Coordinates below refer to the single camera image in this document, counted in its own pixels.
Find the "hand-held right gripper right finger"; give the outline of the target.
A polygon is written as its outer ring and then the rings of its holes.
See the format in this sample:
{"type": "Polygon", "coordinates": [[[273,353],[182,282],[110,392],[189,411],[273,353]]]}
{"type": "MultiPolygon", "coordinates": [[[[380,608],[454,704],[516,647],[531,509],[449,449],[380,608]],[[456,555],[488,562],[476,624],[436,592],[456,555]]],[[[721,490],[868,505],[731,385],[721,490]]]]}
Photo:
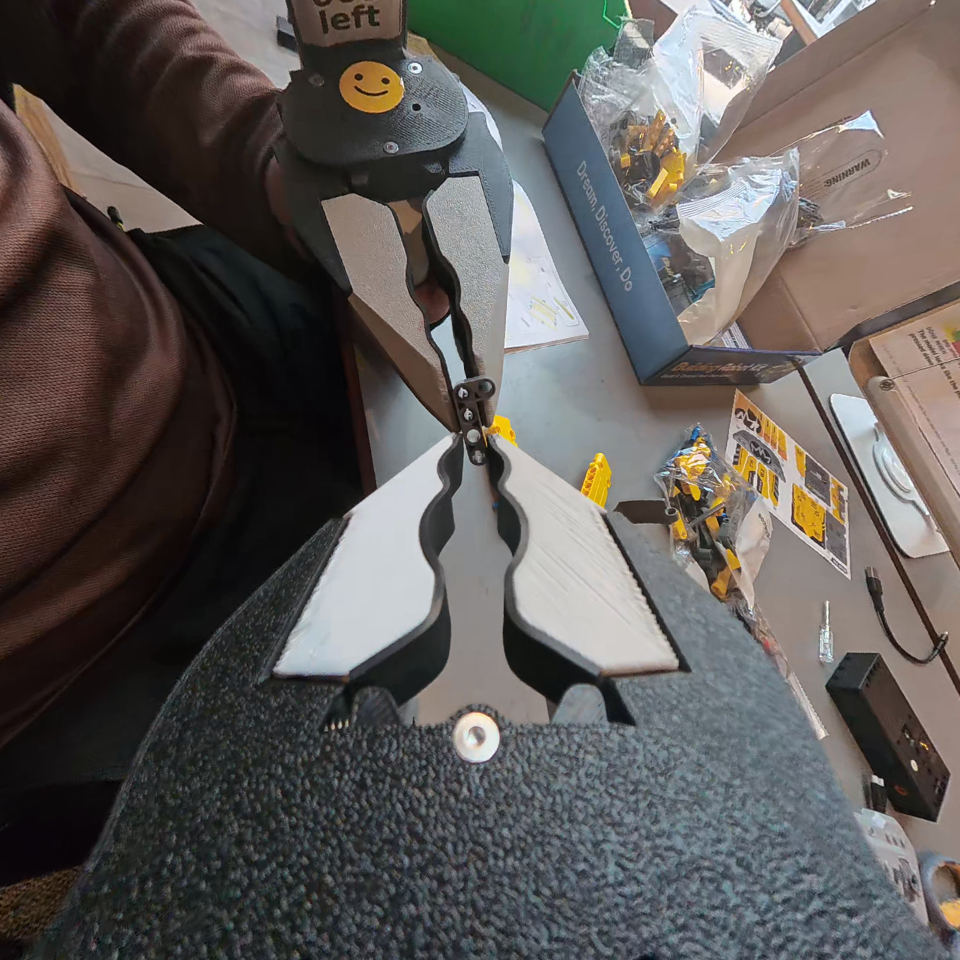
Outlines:
{"type": "Polygon", "coordinates": [[[678,672],[606,510],[503,438],[489,438],[487,451],[510,549],[503,646],[512,672],[552,703],[574,686],[678,672]]]}

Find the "person's black trousers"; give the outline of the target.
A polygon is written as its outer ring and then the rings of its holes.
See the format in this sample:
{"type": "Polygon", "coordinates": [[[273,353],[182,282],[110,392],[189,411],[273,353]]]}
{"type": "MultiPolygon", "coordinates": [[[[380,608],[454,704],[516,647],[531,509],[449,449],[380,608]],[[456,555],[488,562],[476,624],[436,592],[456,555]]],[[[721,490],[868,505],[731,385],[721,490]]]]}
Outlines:
{"type": "Polygon", "coordinates": [[[2,746],[2,886],[87,859],[188,666],[362,495],[330,283],[289,278],[207,226],[128,235],[233,389],[232,479],[220,517],[146,613],[2,746]]]}

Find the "printed instruction sheet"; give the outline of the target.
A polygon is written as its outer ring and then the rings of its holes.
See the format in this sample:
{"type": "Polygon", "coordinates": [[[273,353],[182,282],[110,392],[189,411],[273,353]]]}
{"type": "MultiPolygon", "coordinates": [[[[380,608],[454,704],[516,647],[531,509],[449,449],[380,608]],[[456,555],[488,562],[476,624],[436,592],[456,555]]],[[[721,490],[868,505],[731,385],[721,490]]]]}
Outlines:
{"type": "Polygon", "coordinates": [[[918,431],[959,489],[959,302],[929,311],[869,339],[918,431]]]}

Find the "person's left forearm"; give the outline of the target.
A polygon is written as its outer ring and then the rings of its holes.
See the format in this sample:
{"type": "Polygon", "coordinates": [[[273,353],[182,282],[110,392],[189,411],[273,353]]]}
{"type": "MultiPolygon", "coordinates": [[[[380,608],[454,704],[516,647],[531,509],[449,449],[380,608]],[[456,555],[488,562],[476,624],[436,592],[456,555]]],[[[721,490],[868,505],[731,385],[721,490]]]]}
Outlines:
{"type": "Polygon", "coordinates": [[[279,90],[189,2],[130,2],[119,25],[133,126],[123,163],[237,243],[281,244],[279,90]]]}

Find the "person's left hand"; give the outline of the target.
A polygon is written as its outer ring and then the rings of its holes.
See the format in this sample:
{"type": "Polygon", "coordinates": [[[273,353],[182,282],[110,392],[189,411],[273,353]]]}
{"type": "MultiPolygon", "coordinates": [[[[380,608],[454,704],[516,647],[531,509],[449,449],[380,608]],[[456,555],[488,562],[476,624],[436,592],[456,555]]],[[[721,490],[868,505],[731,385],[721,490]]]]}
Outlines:
{"type": "Polygon", "coordinates": [[[449,294],[432,272],[428,272],[422,282],[414,284],[414,299],[431,328],[450,316],[449,294]]]}

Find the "grey bent beam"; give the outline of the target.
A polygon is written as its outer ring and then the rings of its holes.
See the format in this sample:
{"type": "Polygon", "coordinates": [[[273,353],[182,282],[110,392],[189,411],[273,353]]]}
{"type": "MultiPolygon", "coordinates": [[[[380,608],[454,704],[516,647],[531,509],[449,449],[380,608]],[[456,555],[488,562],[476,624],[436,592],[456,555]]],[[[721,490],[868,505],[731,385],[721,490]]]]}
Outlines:
{"type": "Polygon", "coordinates": [[[464,453],[475,466],[486,467],[489,452],[487,429],[493,424],[492,403],[497,397],[493,378],[476,376],[462,380],[451,390],[457,414],[464,453]]]}

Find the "green plastic bin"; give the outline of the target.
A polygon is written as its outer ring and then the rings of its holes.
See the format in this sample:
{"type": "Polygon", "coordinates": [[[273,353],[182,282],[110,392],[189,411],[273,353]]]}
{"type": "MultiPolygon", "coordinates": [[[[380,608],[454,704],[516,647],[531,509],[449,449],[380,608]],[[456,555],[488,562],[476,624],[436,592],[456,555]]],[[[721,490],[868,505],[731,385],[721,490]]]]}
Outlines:
{"type": "Polygon", "coordinates": [[[410,1],[408,27],[549,111],[589,54],[612,45],[624,1],[410,1]]]}

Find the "clear bag of black parts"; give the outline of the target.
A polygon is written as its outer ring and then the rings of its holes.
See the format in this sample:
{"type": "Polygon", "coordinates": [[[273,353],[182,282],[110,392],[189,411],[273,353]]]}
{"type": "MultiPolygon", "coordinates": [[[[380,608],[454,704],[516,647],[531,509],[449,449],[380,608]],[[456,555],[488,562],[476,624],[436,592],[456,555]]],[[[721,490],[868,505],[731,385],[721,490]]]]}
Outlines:
{"type": "Polygon", "coordinates": [[[911,192],[894,186],[886,138],[870,110],[815,130],[789,148],[798,153],[798,218],[789,250],[913,210],[911,192]]]}

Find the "heap of clear part bags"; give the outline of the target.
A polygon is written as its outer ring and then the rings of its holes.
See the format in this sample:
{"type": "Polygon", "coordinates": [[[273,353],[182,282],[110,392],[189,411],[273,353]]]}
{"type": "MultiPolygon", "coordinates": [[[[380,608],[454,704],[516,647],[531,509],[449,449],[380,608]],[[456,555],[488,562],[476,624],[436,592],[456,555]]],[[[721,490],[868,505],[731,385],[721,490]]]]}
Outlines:
{"type": "Polygon", "coordinates": [[[622,17],[582,68],[585,114],[691,347],[722,345],[797,227],[798,149],[717,162],[782,46],[724,2],[692,2],[659,38],[622,17]]]}

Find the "yellow grey brick assembly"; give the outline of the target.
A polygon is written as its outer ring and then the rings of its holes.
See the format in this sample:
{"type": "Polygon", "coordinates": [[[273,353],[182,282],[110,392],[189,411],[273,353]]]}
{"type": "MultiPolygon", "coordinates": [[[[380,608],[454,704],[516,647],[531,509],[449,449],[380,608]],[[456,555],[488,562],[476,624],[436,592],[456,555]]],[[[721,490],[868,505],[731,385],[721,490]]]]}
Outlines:
{"type": "MultiPolygon", "coordinates": [[[[606,509],[613,482],[610,464],[604,454],[597,453],[583,477],[581,494],[602,509],[606,509]]],[[[670,526],[680,519],[679,511],[662,499],[622,500],[611,509],[628,522],[639,525],[670,526]]]]}

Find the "blue robot kit box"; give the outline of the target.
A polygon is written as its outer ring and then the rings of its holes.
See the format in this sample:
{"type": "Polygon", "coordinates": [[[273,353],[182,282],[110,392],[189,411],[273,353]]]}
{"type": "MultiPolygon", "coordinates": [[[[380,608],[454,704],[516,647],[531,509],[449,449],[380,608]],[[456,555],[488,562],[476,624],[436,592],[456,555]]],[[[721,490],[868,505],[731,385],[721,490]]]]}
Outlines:
{"type": "Polygon", "coordinates": [[[787,252],[739,325],[748,349],[691,346],[570,77],[546,155],[644,386],[759,385],[958,301],[959,3],[876,2],[776,67],[722,152],[771,155],[871,111],[913,209],[787,252]]]}

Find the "instruction booklet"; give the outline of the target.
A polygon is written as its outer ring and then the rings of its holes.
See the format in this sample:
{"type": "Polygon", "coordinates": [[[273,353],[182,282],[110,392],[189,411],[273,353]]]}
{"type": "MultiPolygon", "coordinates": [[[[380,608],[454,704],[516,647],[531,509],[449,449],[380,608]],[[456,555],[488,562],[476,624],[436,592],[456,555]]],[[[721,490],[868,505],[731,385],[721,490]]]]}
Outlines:
{"type": "Polygon", "coordinates": [[[589,330],[557,270],[534,206],[517,181],[512,192],[505,353],[585,341],[589,330]]]}

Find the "bag of black red pins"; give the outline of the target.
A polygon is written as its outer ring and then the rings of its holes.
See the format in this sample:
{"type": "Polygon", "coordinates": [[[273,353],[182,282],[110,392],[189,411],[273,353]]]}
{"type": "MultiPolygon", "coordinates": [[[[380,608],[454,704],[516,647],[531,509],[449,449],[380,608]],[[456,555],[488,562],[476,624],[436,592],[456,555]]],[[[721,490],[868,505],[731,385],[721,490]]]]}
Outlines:
{"type": "Polygon", "coordinates": [[[762,647],[766,655],[774,664],[778,674],[791,690],[799,708],[808,721],[814,737],[822,741],[829,736],[826,726],[815,710],[807,692],[803,689],[795,671],[790,666],[786,654],[777,641],[774,632],[757,603],[750,603],[740,596],[734,604],[735,612],[753,639],[762,647]]]}

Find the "yellow grey sticker sheet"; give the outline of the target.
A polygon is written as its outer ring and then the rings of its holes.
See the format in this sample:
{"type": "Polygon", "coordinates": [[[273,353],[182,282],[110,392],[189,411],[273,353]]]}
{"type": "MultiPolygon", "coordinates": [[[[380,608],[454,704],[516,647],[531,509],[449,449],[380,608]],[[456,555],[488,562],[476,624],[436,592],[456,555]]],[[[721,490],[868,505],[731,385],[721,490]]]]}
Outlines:
{"type": "Polygon", "coordinates": [[[849,489],[745,393],[735,393],[726,460],[818,556],[851,577],[849,489]]]}

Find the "wooden display board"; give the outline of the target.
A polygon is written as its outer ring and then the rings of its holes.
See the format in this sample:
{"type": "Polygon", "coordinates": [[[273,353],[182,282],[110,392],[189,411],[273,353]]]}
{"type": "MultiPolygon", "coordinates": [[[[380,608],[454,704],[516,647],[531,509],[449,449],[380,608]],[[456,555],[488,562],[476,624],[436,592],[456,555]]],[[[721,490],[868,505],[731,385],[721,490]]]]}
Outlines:
{"type": "MultiPolygon", "coordinates": [[[[916,318],[904,320],[895,324],[892,328],[916,318]]],[[[884,372],[879,360],[873,353],[869,339],[877,334],[879,333],[860,339],[851,347],[848,364],[854,380],[864,396],[869,399],[877,420],[909,474],[913,478],[917,478],[918,472],[923,467],[923,458],[928,456],[931,462],[942,470],[945,481],[953,486],[919,431],[894,381],[884,372]]]]}

